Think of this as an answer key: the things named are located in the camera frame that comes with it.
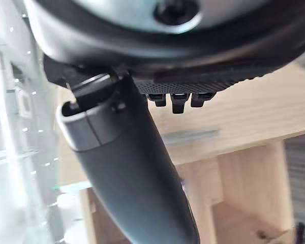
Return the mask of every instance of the textured surface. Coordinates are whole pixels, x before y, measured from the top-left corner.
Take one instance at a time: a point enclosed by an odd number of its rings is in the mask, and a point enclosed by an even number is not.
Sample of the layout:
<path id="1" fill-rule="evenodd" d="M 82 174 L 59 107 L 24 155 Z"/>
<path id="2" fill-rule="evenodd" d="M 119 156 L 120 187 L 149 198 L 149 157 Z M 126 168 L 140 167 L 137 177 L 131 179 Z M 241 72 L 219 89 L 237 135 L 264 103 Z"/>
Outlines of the textured surface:
<path id="1" fill-rule="evenodd" d="M 295 220 L 305 223 L 305 135 L 286 140 Z"/>

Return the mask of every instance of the screw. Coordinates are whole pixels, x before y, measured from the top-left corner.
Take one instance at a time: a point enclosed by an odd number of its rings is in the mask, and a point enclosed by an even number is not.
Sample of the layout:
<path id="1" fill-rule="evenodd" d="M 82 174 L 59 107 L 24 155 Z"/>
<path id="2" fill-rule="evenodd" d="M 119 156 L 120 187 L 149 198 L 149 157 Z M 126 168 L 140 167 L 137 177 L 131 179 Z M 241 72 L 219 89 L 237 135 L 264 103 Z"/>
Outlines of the screw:
<path id="1" fill-rule="evenodd" d="M 192 0 L 164 0 L 155 8 L 155 19 L 165 25 L 181 25 L 193 19 L 199 6 Z"/>

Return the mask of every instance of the wooden board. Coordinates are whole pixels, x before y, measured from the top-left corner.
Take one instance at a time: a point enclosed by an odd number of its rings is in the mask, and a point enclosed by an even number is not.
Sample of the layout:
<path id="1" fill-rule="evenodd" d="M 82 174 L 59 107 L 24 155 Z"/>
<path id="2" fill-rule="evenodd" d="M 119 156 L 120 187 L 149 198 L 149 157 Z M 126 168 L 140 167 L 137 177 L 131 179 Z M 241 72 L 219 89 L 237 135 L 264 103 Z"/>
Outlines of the wooden board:
<path id="1" fill-rule="evenodd" d="M 59 104 L 72 99 L 66 89 L 59 91 Z M 189 132 L 205 134 L 167 146 L 175 165 L 190 163 L 216 155 L 267 144 L 305 134 L 305 70 L 289 65 L 273 74 L 240 82 L 219 92 L 203 108 L 191 108 L 186 103 L 184 114 L 172 114 L 167 107 L 150 112 L 162 135 Z M 90 187 L 80 164 L 59 136 L 59 184 L 62 191 L 77 191 Z"/>
<path id="2" fill-rule="evenodd" d="M 265 244 L 282 235 L 278 229 L 225 202 L 215 205 L 212 212 L 218 244 Z"/>
<path id="3" fill-rule="evenodd" d="M 185 192 L 200 232 L 201 244 L 216 244 L 211 206 L 223 201 L 217 159 L 182 164 L 176 169 L 184 180 Z"/>
<path id="4" fill-rule="evenodd" d="M 293 226 L 282 142 L 218 156 L 224 201 L 287 231 Z"/>

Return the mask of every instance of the glass panel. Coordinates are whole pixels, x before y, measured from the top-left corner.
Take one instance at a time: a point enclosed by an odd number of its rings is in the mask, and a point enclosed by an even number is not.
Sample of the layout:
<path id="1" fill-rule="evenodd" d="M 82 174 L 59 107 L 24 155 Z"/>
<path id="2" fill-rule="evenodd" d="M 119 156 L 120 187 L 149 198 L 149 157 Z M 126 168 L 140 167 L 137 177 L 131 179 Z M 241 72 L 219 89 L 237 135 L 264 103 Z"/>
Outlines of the glass panel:
<path id="1" fill-rule="evenodd" d="M 0 0 L 0 243 L 65 243 L 56 88 L 40 69 L 41 55 L 22 1 Z"/>

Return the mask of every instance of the wooden furniture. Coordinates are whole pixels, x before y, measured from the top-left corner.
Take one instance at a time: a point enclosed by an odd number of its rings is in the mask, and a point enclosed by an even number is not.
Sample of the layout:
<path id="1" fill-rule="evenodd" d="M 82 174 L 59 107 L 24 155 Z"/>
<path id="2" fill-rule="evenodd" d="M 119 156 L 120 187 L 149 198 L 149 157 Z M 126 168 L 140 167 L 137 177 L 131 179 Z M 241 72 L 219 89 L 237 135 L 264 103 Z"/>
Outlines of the wooden furniture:
<path id="1" fill-rule="evenodd" d="M 59 103 L 72 99 L 59 90 Z M 201 243 L 292 243 L 294 225 L 283 139 L 305 134 L 305 70 L 289 65 L 218 93 L 203 108 L 150 112 L 192 207 Z M 64 138 L 60 188 L 81 192 L 89 242 L 129 243 L 106 215 Z"/>

